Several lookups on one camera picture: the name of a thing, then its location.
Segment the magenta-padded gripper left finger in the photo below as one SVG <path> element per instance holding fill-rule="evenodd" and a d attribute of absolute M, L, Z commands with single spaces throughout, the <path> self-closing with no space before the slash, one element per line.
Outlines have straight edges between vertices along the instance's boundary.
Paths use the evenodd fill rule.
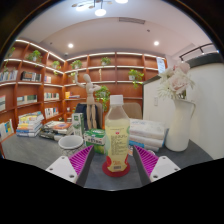
<path fill-rule="evenodd" d="M 69 157 L 60 156 L 47 168 L 47 171 L 83 187 L 93 157 L 94 148 L 90 145 Z"/>

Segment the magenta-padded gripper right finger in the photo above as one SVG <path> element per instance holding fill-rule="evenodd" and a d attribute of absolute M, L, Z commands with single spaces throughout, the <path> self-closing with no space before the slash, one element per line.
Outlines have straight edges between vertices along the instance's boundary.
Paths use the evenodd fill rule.
<path fill-rule="evenodd" d="M 143 186 L 180 170 L 167 156 L 156 156 L 139 146 L 134 146 L 133 156 Z"/>

